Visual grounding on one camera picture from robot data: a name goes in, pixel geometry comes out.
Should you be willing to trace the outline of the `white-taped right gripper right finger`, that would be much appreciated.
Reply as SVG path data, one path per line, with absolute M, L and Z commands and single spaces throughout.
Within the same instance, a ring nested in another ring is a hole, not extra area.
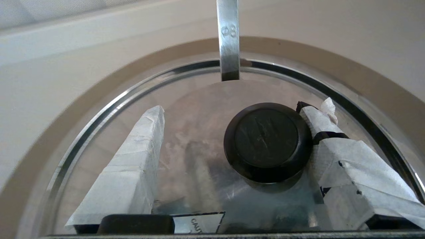
M 339 127 L 331 98 L 297 112 L 313 138 L 308 162 L 333 230 L 424 229 L 424 205 L 402 177 L 361 140 Z

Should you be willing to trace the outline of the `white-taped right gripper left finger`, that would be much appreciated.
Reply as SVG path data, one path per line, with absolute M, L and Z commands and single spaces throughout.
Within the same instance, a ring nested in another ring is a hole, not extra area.
M 65 227 L 99 225 L 114 214 L 150 214 L 164 139 L 164 109 L 152 107 L 135 123 Z

